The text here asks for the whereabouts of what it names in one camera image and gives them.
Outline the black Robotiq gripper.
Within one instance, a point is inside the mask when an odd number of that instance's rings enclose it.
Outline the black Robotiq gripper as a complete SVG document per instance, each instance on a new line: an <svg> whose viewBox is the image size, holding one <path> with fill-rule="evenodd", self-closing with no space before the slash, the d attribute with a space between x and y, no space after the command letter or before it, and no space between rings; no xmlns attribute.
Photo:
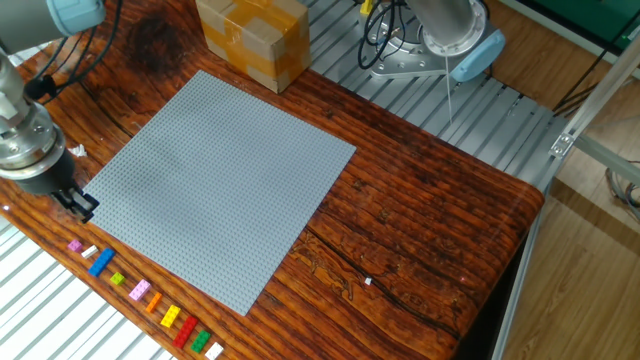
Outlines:
<svg viewBox="0 0 640 360"><path fill-rule="evenodd" d="M49 195L82 223L93 218L99 201L76 187L75 163L65 150L60 159L44 173L25 180L15 180L24 191L34 195Z"/></svg>

